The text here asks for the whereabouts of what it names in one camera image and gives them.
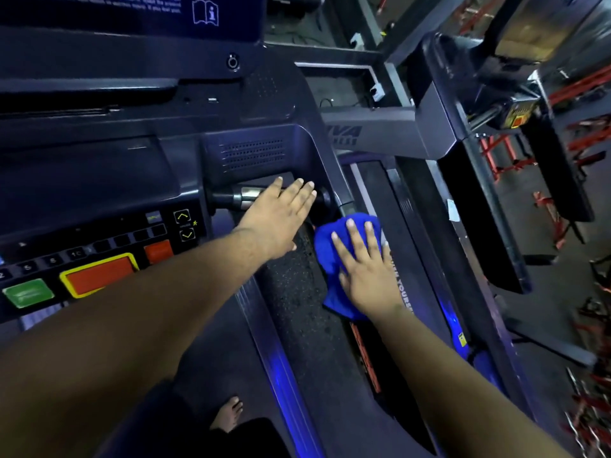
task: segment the green start button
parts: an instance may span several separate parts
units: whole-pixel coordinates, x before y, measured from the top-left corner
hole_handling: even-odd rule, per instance
[[[17,308],[25,308],[55,297],[42,279],[27,281],[2,290],[3,294]]]

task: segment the treadmill display screen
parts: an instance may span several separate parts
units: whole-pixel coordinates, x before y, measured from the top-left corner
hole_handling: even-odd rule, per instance
[[[2,0],[0,24],[254,43],[264,0]]]

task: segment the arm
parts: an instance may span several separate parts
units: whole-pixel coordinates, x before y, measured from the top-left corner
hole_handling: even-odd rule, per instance
[[[294,248],[315,199],[277,179],[225,238],[96,292],[0,353],[3,456],[91,456],[221,305],[266,261]]]
[[[380,254],[371,224],[366,225],[368,246],[354,223],[347,225],[355,257],[333,236],[348,272],[340,275],[341,285],[374,323],[448,454],[568,458],[554,440],[403,305],[388,243]]]

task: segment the blue towel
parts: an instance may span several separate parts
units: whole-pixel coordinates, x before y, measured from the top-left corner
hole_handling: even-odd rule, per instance
[[[382,228],[380,227],[378,217],[374,217],[372,215],[361,213],[352,214],[348,215],[347,217],[343,217],[336,222],[327,223],[326,225],[317,228],[314,235],[314,250],[316,251],[318,262],[321,264],[323,270],[325,270],[325,273],[327,274],[327,286],[329,289],[323,305],[339,313],[340,315],[350,318],[350,320],[366,320],[367,317],[363,315],[352,304],[352,302],[350,302],[346,293],[341,287],[339,274],[340,270],[345,271],[345,268],[341,263],[339,255],[335,250],[335,246],[333,246],[333,241],[331,240],[331,233],[335,231],[341,239],[341,242],[345,244],[350,253],[352,255],[355,254],[355,248],[352,246],[352,241],[350,241],[350,235],[346,227],[346,221],[348,219],[353,219],[355,221],[356,227],[359,230],[365,244],[367,243],[367,237],[365,235],[365,222],[371,222],[373,224],[373,231],[378,239],[378,246],[380,246],[380,249],[382,247]]]

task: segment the bare foot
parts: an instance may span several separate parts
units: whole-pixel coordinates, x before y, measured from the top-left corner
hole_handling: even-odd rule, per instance
[[[233,430],[238,425],[238,420],[244,409],[243,407],[244,404],[240,402],[239,398],[231,397],[216,414],[216,418],[210,425],[210,430],[222,429],[225,432]]]

